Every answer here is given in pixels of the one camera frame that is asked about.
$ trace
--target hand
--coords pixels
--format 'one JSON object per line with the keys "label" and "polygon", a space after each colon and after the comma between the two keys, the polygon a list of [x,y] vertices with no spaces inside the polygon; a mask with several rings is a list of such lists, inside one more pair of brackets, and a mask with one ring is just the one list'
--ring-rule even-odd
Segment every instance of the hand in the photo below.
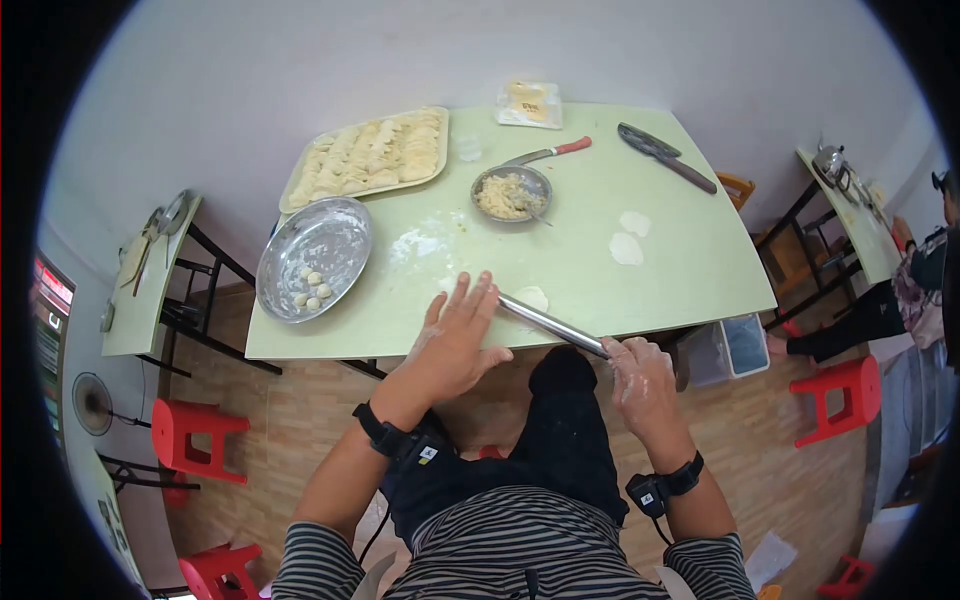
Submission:
{"label": "hand", "polygon": [[910,232],[910,226],[906,224],[903,217],[894,217],[893,231],[903,244],[913,239],[913,233]]}
{"label": "hand", "polygon": [[428,408],[463,394],[485,372],[514,359],[502,346],[480,349],[500,290],[493,285],[489,271],[480,275],[468,294],[469,283],[470,275],[460,273],[450,302],[443,292],[430,303],[423,330],[406,360],[371,397],[371,408],[381,421],[412,429]]}
{"label": "hand", "polygon": [[613,367],[613,406],[647,448],[654,469],[672,473],[692,461],[696,447],[677,406],[670,355],[643,338],[602,343]]}

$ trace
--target tray of dumplings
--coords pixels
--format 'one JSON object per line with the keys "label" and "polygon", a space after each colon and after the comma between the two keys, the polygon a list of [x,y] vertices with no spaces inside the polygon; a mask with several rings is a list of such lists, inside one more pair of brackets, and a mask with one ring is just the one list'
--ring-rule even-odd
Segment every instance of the tray of dumplings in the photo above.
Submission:
{"label": "tray of dumplings", "polygon": [[292,214],[320,198],[353,198],[417,185],[446,166],[450,115],[423,107],[325,133],[303,149],[280,196]]}

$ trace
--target woman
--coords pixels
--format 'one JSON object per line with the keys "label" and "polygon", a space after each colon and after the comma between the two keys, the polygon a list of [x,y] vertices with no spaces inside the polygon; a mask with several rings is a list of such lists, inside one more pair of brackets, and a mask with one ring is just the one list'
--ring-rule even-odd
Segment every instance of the woman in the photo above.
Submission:
{"label": "woman", "polygon": [[[513,359],[503,347],[480,349],[499,296],[490,273],[469,294],[468,285],[462,273],[449,302],[446,294],[434,299],[407,360],[369,406],[357,408],[359,421],[307,483],[273,597],[373,598],[390,559],[365,573],[351,546],[378,487],[413,555],[385,598],[669,597],[640,577],[620,548],[628,507],[593,394],[597,379],[576,349],[554,348],[534,368],[527,422],[506,459],[466,461],[450,444],[431,441],[400,452],[413,458],[406,460],[396,455],[404,436],[391,434],[395,442],[386,444],[390,436],[371,424],[372,412],[386,429],[426,427],[421,420],[431,406]],[[605,338],[603,345],[612,357],[613,403],[657,473],[701,465],[677,406],[669,355],[642,338],[622,345]],[[432,428],[431,437],[441,437],[436,423]],[[730,508],[709,470],[684,489],[667,505],[675,543],[664,561],[697,598],[756,598]]]}
{"label": "woman", "polygon": [[[956,227],[960,197],[950,171],[933,174],[933,186],[944,195],[944,219]],[[813,333],[784,340],[767,334],[772,354],[800,354],[820,363],[848,348],[909,331],[921,348],[943,337],[939,315],[944,287],[948,230],[939,228],[918,246],[910,227],[894,217],[894,233],[907,240],[906,257],[892,279],[881,281],[856,299],[839,321]]]}

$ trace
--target black pants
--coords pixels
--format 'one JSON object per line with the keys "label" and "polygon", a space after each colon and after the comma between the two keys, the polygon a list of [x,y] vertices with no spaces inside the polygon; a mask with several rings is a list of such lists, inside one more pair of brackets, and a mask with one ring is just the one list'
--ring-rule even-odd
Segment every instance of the black pants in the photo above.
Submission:
{"label": "black pants", "polygon": [[576,349],[553,348],[530,374],[533,400],[509,458],[466,461],[448,445],[425,465],[408,461],[391,467],[380,490],[390,502],[397,536],[412,549],[414,533],[431,516],[480,492],[513,485],[581,500],[622,526],[629,508],[616,485],[596,384],[593,368]]}
{"label": "black pants", "polygon": [[905,331],[893,284],[883,281],[856,299],[847,314],[833,325],[787,340],[786,353],[812,356],[820,363],[857,344]]}

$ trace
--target dough circle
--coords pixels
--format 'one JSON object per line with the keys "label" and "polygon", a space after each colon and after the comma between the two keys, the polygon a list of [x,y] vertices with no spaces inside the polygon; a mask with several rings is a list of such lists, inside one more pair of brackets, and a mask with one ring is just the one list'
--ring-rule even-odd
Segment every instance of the dough circle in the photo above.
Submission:
{"label": "dough circle", "polygon": [[536,285],[528,285],[527,287],[520,288],[513,293],[513,296],[524,304],[536,308],[541,313],[545,313],[546,309],[550,307],[550,302],[547,300],[543,290]]}
{"label": "dough circle", "polygon": [[643,264],[643,251],[633,235],[615,233],[610,240],[610,255],[621,265]]}
{"label": "dough circle", "polygon": [[646,237],[650,232],[650,219],[646,215],[628,210],[620,215],[620,226],[632,231],[637,237]]}

